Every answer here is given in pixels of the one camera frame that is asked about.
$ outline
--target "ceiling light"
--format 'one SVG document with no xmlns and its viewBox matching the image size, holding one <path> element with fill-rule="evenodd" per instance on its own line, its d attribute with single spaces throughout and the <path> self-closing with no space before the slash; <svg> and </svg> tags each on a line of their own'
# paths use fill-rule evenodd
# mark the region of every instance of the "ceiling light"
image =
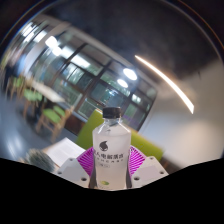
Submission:
<svg viewBox="0 0 224 224">
<path fill-rule="evenodd" d="M 34 38 L 33 41 L 36 42 L 36 43 L 40 42 L 46 34 L 47 34 L 46 31 L 44 31 L 44 30 L 41 31 L 41 32 Z"/>
<path fill-rule="evenodd" d="M 24 40 L 23 42 L 29 42 L 33 36 L 34 36 L 34 33 L 31 32 L 31 33 L 25 38 L 25 40 Z"/>
<path fill-rule="evenodd" d="M 61 48 L 60 47 L 56 47 L 53 49 L 52 53 L 55 55 L 55 56 L 59 56 L 61 54 Z"/>
<path fill-rule="evenodd" d="M 124 87 L 124 88 L 128 88 L 128 84 L 127 84 L 124 80 L 122 80 L 122 79 L 118 79 L 117 82 L 118 82 L 118 84 L 121 85 L 122 87 Z"/>
<path fill-rule="evenodd" d="M 137 75 L 135 74 L 135 72 L 131 69 L 125 68 L 123 69 L 124 74 L 131 80 L 136 80 L 137 79 Z"/>
<path fill-rule="evenodd" d="M 193 114 L 194 112 L 194 105 L 192 102 L 187 98 L 187 96 L 180 90 L 180 88 L 173 82 L 171 81 L 165 74 L 163 74 L 159 69 L 151 65 L 149 62 L 145 61 L 144 59 L 138 57 L 135 55 L 135 57 L 147 65 L 149 68 L 151 68 L 157 75 L 159 75 L 164 81 L 166 81 L 172 88 L 173 90 L 180 96 L 180 98 L 184 101 L 184 103 L 187 105 L 188 109 L 190 112 Z"/>
<path fill-rule="evenodd" d="M 80 67 L 88 68 L 90 66 L 90 63 L 87 62 L 85 59 L 80 57 L 79 55 L 76 55 L 74 58 L 71 60 L 75 64 L 79 65 Z"/>
<path fill-rule="evenodd" d="M 29 25 L 26 27 L 26 29 L 23 32 L 23 36 L 26 37 L 31 31 L 33 30 L 33 28 Z"/>
<path fill-rule="evenodd" d="M 54 49 L 55 47 L 58 46 L 58 42 L 57 42 L 56 38 L 53 37 L 53 36 L 50 36 L 50 37 L 45 41 L 45 44 L 46 44 L 49 48 L 51 48 L 51 49 Z"/>
</svg>

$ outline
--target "water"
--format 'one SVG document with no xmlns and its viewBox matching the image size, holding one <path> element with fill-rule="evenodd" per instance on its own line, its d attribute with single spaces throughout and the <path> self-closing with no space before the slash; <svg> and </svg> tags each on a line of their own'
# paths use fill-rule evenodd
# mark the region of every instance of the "water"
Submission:
<svg viewBox="0 0 224 224">
<path fill-rule="evenodd" d="M 93 130 L 98 189 L 125 189 L 130 144 L 131 131 L 120 119 L 106 119 Z"/>
</svg>

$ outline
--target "pink object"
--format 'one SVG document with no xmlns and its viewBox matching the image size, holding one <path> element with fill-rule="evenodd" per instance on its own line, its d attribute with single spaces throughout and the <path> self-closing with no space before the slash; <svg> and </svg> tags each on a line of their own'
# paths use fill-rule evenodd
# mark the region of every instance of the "pink object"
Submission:
<svg viewBox="0 0 224 224">
<path fill-rule="evenodd" d="M 142 165 L 147 157 L 139 151 L 137 148 L 131 145 L 130 155 L 128 160 L 128 171 L 130 177 L 135 173 L 135 171 Z M 86 173 L 91 176 L 94 168 L 94 149 L 93 147 L 87 149 L 78 158 L 77 161 L 86 171 Z"/>
<path fill-rule="evenodd" d="M 86 171 L 86 173 L 91 177 L 94 168 L 94 149 L 93 147 L 87 149 L 78 158 L 77 161 Z"/>
<path fill-rule="evenodd" d="M 128 161 L 128 171 L 129 171 L 130 177 L 142 165 L 142 163 L 145 161 L 146 158 L 147 158 L 146 155 L 144 155 L 137 148 L 131 145 L 129 161 Z"/>
</svg>

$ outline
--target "bottle label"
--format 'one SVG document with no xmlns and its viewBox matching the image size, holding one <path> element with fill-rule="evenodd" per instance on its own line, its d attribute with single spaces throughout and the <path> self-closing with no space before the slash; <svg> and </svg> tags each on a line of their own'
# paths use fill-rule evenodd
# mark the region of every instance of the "bottle label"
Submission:
<svg viewBox="0 0 224 224">
<path fill-rule="evenodd" d="M 95 136 L 93 147 L 98 188 L 103 190 L 124 189 L 130 136 L 108 139 Z"/>
</svg>

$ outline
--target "bottle cap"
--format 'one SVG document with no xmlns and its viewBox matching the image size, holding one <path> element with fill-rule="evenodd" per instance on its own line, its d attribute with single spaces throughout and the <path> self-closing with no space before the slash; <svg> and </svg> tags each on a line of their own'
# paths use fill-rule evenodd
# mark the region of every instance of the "bottle cap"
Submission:
<svg viewBox="0 0 224 224">
<path fill-rule="evenodd" d="M 103 108 L 103 118 L 116 119 L 121 117 L 120 107 L 105 107 Z"/>
</svg>

